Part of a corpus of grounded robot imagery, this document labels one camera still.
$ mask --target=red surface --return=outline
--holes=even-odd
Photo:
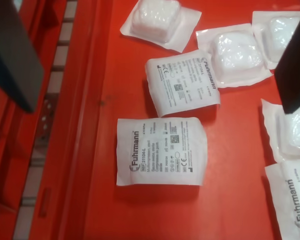
[[[249,23],[252,12],[300,10],[298,0],[180,0],[202,11],[195,30]],[[136,0],[79,1],[31,240],[277,240],[264,167],[274,163],[261,98],[280,103],[273,77],[221,89],[201,187],[116,186],[118,118],[157,117],[146,83],[150,58],[177,53],[122,36]],[[185,53],[197,49],[195,33]]]
[[[29,27],[29,38],[45,75],[38,107],[33,114],[25,113],[0,90],[0,240],[13,237],[65,8],[66,0],[25,0],[20,9],[20,17]]]

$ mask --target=white label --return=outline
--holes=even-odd
[[[283,162],[282,171],[291,197],[294,224],[300,229],[300,160]]]
[[[197,118],[119,119],[117,184],[200,185],[206,149]]]
[[[300,240],[300,159],[265,168],[282,240]]]
[[[146,70],[149,91],[160,117],[220,104],[209,57],[200,50],[151,59]]]

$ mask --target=red tray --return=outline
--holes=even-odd
[[[299,0],[180,0],[202,11],[195,30],[250,23],[252,12],[297,11]],[[136,0],[78,1],[62,90],[30,233],[37,239],[274,240],[280,232],[265,166],[273,164],[261,99],[280,103],[273,77],[220,89],[202,187],[116,186],[118,118],[157,117],[150,58],[176,55],[120,34]],[[197,49],[192,34],[185,53]]]

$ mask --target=sterile package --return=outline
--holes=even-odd
[[[281,105],[262,100],[262,113],[274,160],[300,159],[300,108],[285,114]]]
[[[201,50],[150,59],[145,71],[159,117],[220,104],[210,57]]]
[[[272,76],[249,23],[196,32],[199,49],[211,54],[218,88],[250,86]]]
[[[139,0],[120,31],[182,53],[200,17],[177,0]]]
[[[202,185],[207,136],[195,117],[118,119],[118,186]]]
[[[275,69],[300,21],[300,11],[254,11],[252,30],[269,69]]]
[[[300,240],[300,159],[265,168],[282,240]]]

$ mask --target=fuhrmann logo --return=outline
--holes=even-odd
[[[205,66],[205,69],[206,69],[206,72],[208,73],[208,77],[210,79],[210,82],[211,82],[211,86],[213,89],[216,89],[216,85],[215,85],[215,82],[212,78],[212,74],[210,72],[210,68],[209,68],[209,64],[208,64],[208,59],[206,59],[205,57],[203,57],[201,59],[201,61],[204,63],[204,66]]]
[[[295,217],[296,221],[294,221],[294,224],[300,229],[300,202],[295,188],[295,184],[292,179],[286,180],[286,183],[289,186],[289,191],[291,193],[292,201],[294,204],[294,211],[296,213],[296,217]]]
[[[138,164],[138,149],[139,149],[139,131],[133,133],[133,151],[132,151],[132,162],[130,171],[136,172],[140,169],[140,164]]]

